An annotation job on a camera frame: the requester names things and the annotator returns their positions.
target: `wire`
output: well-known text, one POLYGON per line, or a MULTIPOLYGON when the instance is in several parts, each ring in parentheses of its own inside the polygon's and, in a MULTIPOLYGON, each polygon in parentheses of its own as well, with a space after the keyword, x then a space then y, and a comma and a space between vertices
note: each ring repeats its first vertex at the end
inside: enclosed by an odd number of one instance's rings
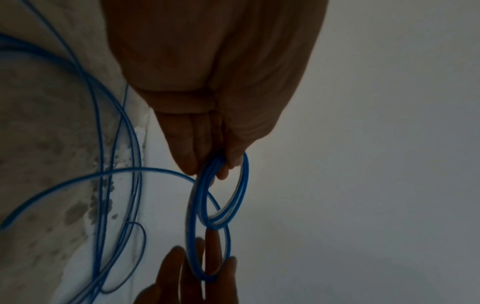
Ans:
POLYGON ((0 224, 0 230, 5 230, 11 226, 27 209, 33 205, 39 203, 43 198, 56 193, 57 191, 63 190, 67 187, 73 186, 75 184, 85 182, 88 180, 99 180, 98 187, 98 223, 97 223, 97 233, 94 244, 93 252, 93 265, 92 265, 92 277, 90 282, 68 303, 69 304, 78 304, 85 301, 87 298, 90 303, 96 299, 99 293, 109 294, 115 292, 120 287, 122 287, 128 279, 133 275, 136 268, 138 267, 142 257, 144 255, 146 245, 147 245, 147 233, 144 227, 136 222, 136 218, 139 213, 140 201, 142 196, 142 172, 156 172, 174 175, 185 179, 193 183, 193 188, 190 193, 190 198, 187 205, 187 212, 185 217, 185 246, 187 251, 187 257, 189 264, 191 266, 192 272, 201 280, 212 282, 215 281, 217 274, 207 275, 202 270, 201 265, 198 262, 196 246, 195 246, 195 226, 197 221, 197 216, 200 219, 200 222, 209 229, 220 230, 224 229, 225 233, 225 254, 224 259, 229 258, 231 251, 231 238, 230 231, 228 228, 228 223, 233 219, 236 212, 240 208, 240 205, 245 196, 245 191, 247 189, 247 183, 249 178, 249 162, 247 155, 244 154, 243 164, 241 167, 240 178, 236 190, 225 205, 221 208, 218 202, 214 197, 209 193, 210 182, 215 177, 216 172, 225 164, 225 152, 219 151, 205 166, 202 173, 197 177, 196 180, 193 180, 191 177, 167 169, 160 168, 148 168, 142 167, 141 160, 141 149, 139 140, 135 133, 134 127, 128 118, 125 108, 127 106, 128 100, 128 85, 125 86, 123 101, 120 103, 116 97, 108 90, 105 85, 103 85, 98 79, 90 75, 84 70, 80 61, 76 57, 73 50, 66 43, 66 41, 61 37, 58 31, 48 22, 48 20, 28 1, 20 0, 25 7, 33 13, 40 22, 52 33, 52 35, 58 40, 62 45, 70 60, 62 58, 58 55, 55 55, 45 49, 42 49, 36 45, 28 43, 26 41, 19 40, 17 38, 11 37, 6 34, 0 33, 0 54, 2 55, 30 55, 55 64, 59 67, 66 69, 69 72, 75 72, 78 74, 82 82, 84 82, 88 88, 90 99, 93 104, 94 113, 95 113, 95 123, 97 129, 98 137, 98 146, 99 146, 99 172, 92 173, 89 175, 73 178, 69 181, 65 181, 56 186, 53 186, 45 191, 42 191, 19 207, 17 207, 11 214, 9 214, 5 220, 0 224), (120 114, 120 120, 116 130, 112 150, 110 153, 110 162, 108 166, 105 166, 105 152, 103 145, 102 137, 102 127, 101 127, 101 116, 99 111, 99 104, 95 94, 94 87, 98 89, 116 108, 120 114), (116 155, 117 144, 120 136, 122 127, 125 126, 127 130, 129 146, 131 147, 131 167, 123 169, 114 169, 114 159, 116 155), (112 176, 115 174, 121 173, 131 173, 132 182, 131 190, 128 198, 128 207, 127 212, 123 220, 123 225, 118 235, 113 254, 111 255, 108 262, 102 267, 102 258, 104 254, 105 239, 107 233, 107 222, 108 222, 108 208, 109 208, 109 199, 110 192, 112 187, 112 176), (107 183, 105 190, 103 189, 103 178, 107 178, 107 183), (212 202, 217 213, 214 215, 207 214, 207 198, 212 202), (137 226, 142 231, 143 242, 140 250, 140 256, 136 263, 134 264, 130 273, 125 277, 125 279, 117 286, 105 290, 103 289, 105 281, 108 277, 108 274, 113 267, 113 265, 118 260, 118 257, 121 255, 125 246, 127 245, 128 240, 132 234, 133 228, 137 226))

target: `hand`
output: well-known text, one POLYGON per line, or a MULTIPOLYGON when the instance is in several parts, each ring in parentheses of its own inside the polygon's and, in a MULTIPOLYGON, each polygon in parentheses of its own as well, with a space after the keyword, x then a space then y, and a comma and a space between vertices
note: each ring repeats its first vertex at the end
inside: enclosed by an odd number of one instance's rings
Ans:
POLYGON ((186 174, 242 163, 304 73, 328 0, 102 0, 108 41, 186 174))
MULTIPOLYGON (((222 248, 218 231, 207 230, 205 241, 201 238, 196 239, 196 252, 200 264, 204 249, 205 271, 207 274, 212 274, 222 264, 222 248)), ((155 284, 144 289, 134 304, 238 304, 235 284, 236 268, 237 259, 229 258, 221 266, 217 280, 205 284, 205 300, 203 300, 202 283, 193 275, 185 250, 180 246, 174 247, 163 259, 155 284)))

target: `coiled blue wire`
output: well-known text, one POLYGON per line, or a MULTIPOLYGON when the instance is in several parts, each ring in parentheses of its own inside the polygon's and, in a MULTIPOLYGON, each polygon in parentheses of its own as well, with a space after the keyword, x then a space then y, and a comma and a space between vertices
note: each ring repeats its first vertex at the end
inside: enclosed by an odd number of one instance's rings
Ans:
POLYGON ((147 244, 147 233, 144 227, 136 222, 136 218, 139 212, 140 207, 140 199, 142 195, 142 172, 157 172, 157 173, 164 173, 174 175, 185 180, 188 180, 194 183, 190 199, 187 206, 187 213, 185 217, 185 242, 186 242, 186 250, 187 256, 192 268, 192 272, 201 280, 205 280, 207 282, 214 281, 216 278, 216 274, 207 275, 202 270, 201 265, 197 259, 196 253, 196 246, 195 246, 195 226, 197 221, 197 216, 199 217, 201 223, 209 229, 212 230, 219 230, 224 229, 225 232, 225 255, 224 259, 227 259, 230 256, 231 251, 231 240, 230 240, 230 232, 228 229, 228 223, 233 219, 236 212, 240 208, 240 205, 243 201, 245 196, 245 191, 247 189, 248 177, 249 177, 249 163, 247 155, 244 154, 243 164, 241 167, 240 179, 238 181, 237 188, 235 193, 233 194, 230 201, 224 208, 221 208, 214 197, 209 193, 209 185, 210 182, 215 177, 216 172, 225 164, 225 153, 224 151, 219 151, 213 158, 208 162, 205 166, 203 172, 197 177, 196 180, 193 180, 191 177, 184 175, 179 172, 167 170, 167 169, 159 169, 159 168, 147 168, 142 167, 141 161, 141 150, 137 135, 135 133, 134 127, 129 120, 126 112, 125 107, 127 105, 128 99, 128 85, 125 86, 125 91, 123 94, 123 101, 122 104, 116 99, 116 97, 95 77, 87 73, 82 65, 80 64, 78 58, 76 57, 75 53, 66 43, 66 41, 61 37, 61 35, 56 31, 56 29, 48 22, 48 20, 28 1, 28 0, 20 0, 30 12, 32 12, 40 22, 53 34, 53 36, 59 41, 59 43, 63 46, 67 54, 69 55, 71 61, 59 57, 53 53, 50 53, 36 45, 31 43, 16 39, 9 35, 5 35, 0 33, 0 53, 2 54, 25 54, 25 55, 33 55, 38 58, 44 59, 48 62, 56 64, 60 67, 63 67, 67 71, 76 72, 81 80, 86 84, 88 88, 88 92, 90 94, 91 101, 93 103, 93 109, 95 112, 95 123, 97 128, 97 136, 98 136, 98 145, 99 145, 99 172, 77 177, 71 179, 69 181, 60 183, 50 189, 47 189, 37 195, 31 197, 18 208, 16 208, 10 215, 6 217, 6 219, 1 223, 0 229, 5 230, 10 225, 14 223, 14 221, 21 216, 28 208, 32 205, 40 202, 41 199, 49 196, 59 190, 65 189, 66 187, 70 187, 80 182, 85 182, 87 180, 94 180, 99 179, 99 187, 98 187, 98 223, 97 223, 97 233, 95 238, 95 246, 94 246, 94 253, 93 253, 93 266, 92 266, 92 278, 91 281, 85 286, 73 299, 71 299, 68 303, 69 304, 77 304, 82 303, 87 298, 89 299, 90 303, 96 299, 99 293, 109 294, 116 290, 118 290, 125 282, 132 276, 135 269, 139 265, 143 254, 145 252, 146 244, 147 244), (101 128, 101 119, 100 119, 100 111, 98 101, 94 92, 94 87, 99 89, 99 91, 104 94, 107 99, 115 106, 120 114, 120 121, 118 123, 118 128, 115 134, 114 142, 112 151, 110 154, 110 162, 107 167, 107 170, 104 171, 105 164, 104 164, 104 147, 103 147, 103 137, 102 137, 102 128, 101 128), (132 147, 131 150, 131 168, 123 168, 123 169, 114 169, 114 159, 115 159, 115 151, 120 135, 120 131, 122 129, 123 124, 125 124, 127 128, 128 140, 130 146, 132 147), (112 186, 112 176, 114 174, 119 173, 132 173, 132 184, 131 184, 131 191, 129 197, 129 203, 127 207, 127 213, 124 218, 124 223, 120 234, 118 236, 118 240, 116 242, 112 257, 110 260, 102 267, 102 257, 104 252, 105 246, 105 238, 107 232, 107 219, 108 219, 108 201, 110 199, 110 189, 112 186), (107 185, 106 185, 106 195, 104 198, 104 190, 103 190, 103 178, 107 177, 107 185), (215 209, 218 211, 216 214, 208 216, 207 214, 207 197, 213 203, 215 209), (133 266, 133 269, 130 273, 126 276, 126 278, 116 287, 104 290, 103 286, 105 281, 108 277, 108 274, 117 261, 118 257, 121 255, 122 251, 124 250, 130 235, 132 233, 133 227, 138 226, 143 235, 143 243, 140 252, 140 257, 138 261, 133 266))

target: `cable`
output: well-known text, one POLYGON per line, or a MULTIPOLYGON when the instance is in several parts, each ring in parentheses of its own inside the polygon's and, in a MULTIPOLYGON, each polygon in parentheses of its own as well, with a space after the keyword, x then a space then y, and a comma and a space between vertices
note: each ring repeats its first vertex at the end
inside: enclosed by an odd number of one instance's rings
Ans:
POLYGON ((249 162, 247 155, 244 154, 243 164, 241 167, 240 178, 236 190, 225 205, 221 208, 214 197, 209 193, 210 182, 215 177, 216 172, 225 164, 225 152, 219 151, 205 166, 202 173, 197 177, 196 180, 193 180, 191 177, 167 169, 159 168, 147 168, 142 167, 141 160, 141 149, 140 144, 135 133, 134 127, 128 118, 125 108, 127 106, 128 100, 128 85, 125 86, 125 91, 123 94, 122 104, 116 99, 116 97, 95 77, 90 75, 84 70, 80 64, 78 58, 76 57, 73 50, 66 43, 66 41, 61 37, 57 30, 48 22, 48 20, 28 1, 20 0, 24 6, 33 13, 40 22, 52 33, 52 35, 58 40, 62 45, 70 60, 57 56, 49 51, 46 51, 36 45, 31 43, 16 39, 9 35, 0 33, 0 54, 3 55, 30 55, 40 58, 52 64, 55 64, 59 67, 66 69, 69 72, 75 72, 78 74, 82 82, 84 82, 88 88, 90 94, 90 99, 93 104, 93 109, 95 113, 95 123, 97 129, 98 137, 98 146, 99 146, 99 172, 77 177, 69 181, 60 183, 56 186, 53 186, 41 193, 38 193, 28 199, 26 202, 17 207, 11 214, 9 214, 6 219, 0 224, 0 230, 7 229, 12 225, 15 220, 18 219, 28 208, 32 205, 39 203, 43 198, 49 196, 57 191, 65 189, 66 187, 73 186, 80 182, 85 182, 87 180, 99 180, 98 187, 98 223, 97 223, 97 233, 95 238, 94 252, 93 252, 93 265, 92 265, 92 278, 90 282, 68 303, 69 304, 78 304, 82 303, 87 298, 90 303, 96 299, 99 293, 109 294, 118 290, 128 279, 133 275, 137 266, 139 265, 147 245, 147 233, 144 227, 136 222, 138 216, 140 200, 142 195, 142 172, 156 172, 174 175, 180 178, 183 178, 189 182, 193 183, 193 188, 190 193, 190 198, 187 205, 187 212, 185 217, 185 246, 187 251, 187 257, 189 264, 192 268, 192 272, 201 280, 212 282, 216 279, 216 273, 212 275, 207 275, 202 270, 201 265, 198 262, 196 246, 195 246, 195 226, 197 221, 197 216, 200 219, 200 222, 209 229, 219 230, 224 229, 225 233, 225 254, 224 259, 229 258, 231 251, 231 239, 230 231, 228 229, 228 223, 233 219, 236 212, 240 208, 242 200, 245 196, 245 191, 247 189, 247 183, 249 178, 249 162), (102 137, 102 128, 101 128, 101 117, 99 111, 99 105, 97 97, 95 94, 94 87, 97 88, 116 108, 120 114, 120 120, 116 130, 112 150, 110 153, 110 162, 108 166, 105 166, 105 152, 103 146, 103 137, 102 137), (114 169, 114 159, 115 151, 118 144, 118 139, 122 127, 125 126, 128 134, 129 146, 131 147, 131 167, 123 169, 114 169), (112 176, 114 174, 120 173, 132 173, 132 183, 130 196, 128 198, 128 207, 127 213, 123 220, 123 225, 120 230, 119 236, 117 238, 116 245, 113 250, 111 258, 108 260, 106 265, 102 267, 102 257, 104 253, 105 238, 107 233, 107 222, 108 222, 108 203, 110 199, 110 192, 112 186, 112 176), (107 177, 107 183, 105 190, 103 189, 103 178, 107 177), (214 205, 217 213, 214 215, 207 214, 207 197, 214 205), (143 242, 140 251, 140 256, 135 265, 133 266, 130 273, 126 278, 116 287, 113 287, 109 290, 103 289, 105 281, 108 277, 108 274, 116 263, 118 257, 121 255, 124 250, 134 226, 138 226, 143 235, 143 242))

